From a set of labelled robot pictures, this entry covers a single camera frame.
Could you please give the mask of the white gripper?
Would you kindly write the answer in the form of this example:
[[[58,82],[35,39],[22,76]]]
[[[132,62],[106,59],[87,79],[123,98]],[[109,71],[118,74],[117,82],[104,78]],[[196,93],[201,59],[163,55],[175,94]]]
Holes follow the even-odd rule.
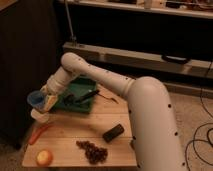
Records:
[[[51,89],[50,86],[45,84],[44,86],[41,87],[40,91],[44,94],[45,96],[45,105],[44,105],[44,111],[47,112],[49,111],[57,102],[58,100],[58,95]]]

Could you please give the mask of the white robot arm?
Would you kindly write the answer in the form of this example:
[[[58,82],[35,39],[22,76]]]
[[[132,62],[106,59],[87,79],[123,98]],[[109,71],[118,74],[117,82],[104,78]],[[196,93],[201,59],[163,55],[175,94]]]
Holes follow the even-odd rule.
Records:
[[[66,53],[41,90],[59,95],[81,74],[127,101],[138,171],[187,171],[170,96],[162,82],[149,76],[132,79]]]

